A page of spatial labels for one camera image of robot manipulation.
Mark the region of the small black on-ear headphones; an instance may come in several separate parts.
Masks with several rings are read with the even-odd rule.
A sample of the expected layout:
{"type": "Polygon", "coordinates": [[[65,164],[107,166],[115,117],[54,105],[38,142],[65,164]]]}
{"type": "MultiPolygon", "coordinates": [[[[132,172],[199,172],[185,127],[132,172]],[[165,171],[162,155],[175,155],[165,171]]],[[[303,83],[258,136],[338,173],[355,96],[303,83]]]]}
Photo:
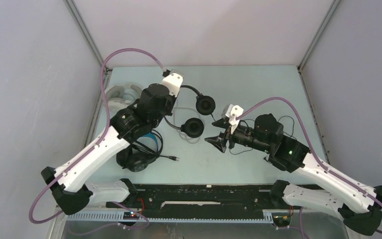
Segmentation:
{"type": "MultiPolygon", "coordinates": [[[[181,88],[192,90],[193,92],[196,93],[197,98],[200,97],[200,96],[204,96],[195,87],[192,87],[192,86],[189,86],[189,85],[184,85],[184,86],[181,86],[181,88]]],[[[165,118],[165,122],[170,127],[172,127],[173,129],[175,129],[177,131],[177,133],[179,134],[179,137],[182,140],[185,140],[188,144],[197,144],[200,141],[200,136],[197,137],[197,138],[191,138],[191,137],[188,137],[180,129],[177,129],[177,128],[180,128],[180,126],[175,125],[176,124],[176,115],[175,115],[175,112],[176,112],[176,110],[192,111],[192,112],[194,112],[196,114],[197,118],[200,119],[203,122],[204,125],[205,125],[205,122],[201,119],[201,114],[196,109],[194,109],[194,108],[186,108],[186,107],[179,107],[178,103],[179,103],[179,98],[177,98],[177,100],[176,100],[176,102],[174,104],[173,110],[172,110],[172,115],[171,115],[172,120],[168,120],[168,119],[165,118]]],[[[289,137],[293,138],[293,139],[296,139],[296,137],[293,136],[293,133],[294,133],[294,123],[293,123],[293,126],[292,126],[291,134],[288,134],[287,132],[284,132],[284,134],[286,136],[289,136],[289,137]]]]}

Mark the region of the black headset with blue band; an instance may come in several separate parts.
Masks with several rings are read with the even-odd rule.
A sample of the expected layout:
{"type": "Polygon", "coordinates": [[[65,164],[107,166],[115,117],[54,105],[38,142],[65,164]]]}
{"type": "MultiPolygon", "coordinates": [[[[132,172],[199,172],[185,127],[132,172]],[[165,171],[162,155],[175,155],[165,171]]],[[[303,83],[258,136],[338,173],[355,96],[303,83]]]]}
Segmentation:
{"type": "Polygon", "coordinates": [[[176,156],[163,155],[164,141],[162,135],[152,130],[150,133],[143,135],[141,138],[147,137],[152,139],[156,144],[156,149],[153,150],[147,145],[138,140],[132,143],[126,150],[120,151],[116,154],[116,162],[122,169],[128,169],[131,172],[140,172],[147,168],[147,166],[155,162],[158,158],[164,157],[172,161],[178,161],[176,156]]]}

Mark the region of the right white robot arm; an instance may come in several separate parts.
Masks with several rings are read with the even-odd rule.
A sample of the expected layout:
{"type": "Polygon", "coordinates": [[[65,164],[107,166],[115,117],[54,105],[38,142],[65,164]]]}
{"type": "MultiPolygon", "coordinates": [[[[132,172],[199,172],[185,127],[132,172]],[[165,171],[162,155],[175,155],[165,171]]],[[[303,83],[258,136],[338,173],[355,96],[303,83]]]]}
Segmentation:
{"type": "Polygon", "coordinates": [[[382,222],[382,186],[362,184],[317,160],[309,147],[284,135],[284,126],[272,114],[258,116],[253,127],[239,125],[233,130],[228,118],[213,125],[225,131],[205,141],[221,152],[236,144],[264,152],[265,160],[278,170],[309,179],[324,189],[319,192],[277,180],[269,195],[275,208],[285,205],[311,208],[340,219],[359,234],[372,236],[378,231],[382,222]]]}

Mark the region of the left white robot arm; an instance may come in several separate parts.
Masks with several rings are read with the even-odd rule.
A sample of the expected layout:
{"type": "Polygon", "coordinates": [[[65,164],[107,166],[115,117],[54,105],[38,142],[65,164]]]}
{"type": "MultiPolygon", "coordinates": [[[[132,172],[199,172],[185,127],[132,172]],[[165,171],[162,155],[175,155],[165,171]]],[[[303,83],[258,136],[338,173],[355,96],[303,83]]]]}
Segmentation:
{"type": "Polygon", "coordinates": [[[117,202],[132,207],[137,193],[129,180],[117,180],[89,186],[88,179],[109,159],[125,150],[133,142],[150,133],[164,116],[171,115],[181,84],[151,84],[140,98],[120,109],[108,126],[80,153],[65,164],[46,167],[41,175],[51,190],[61,212],[73,215],[89,204],[117,202]]]}

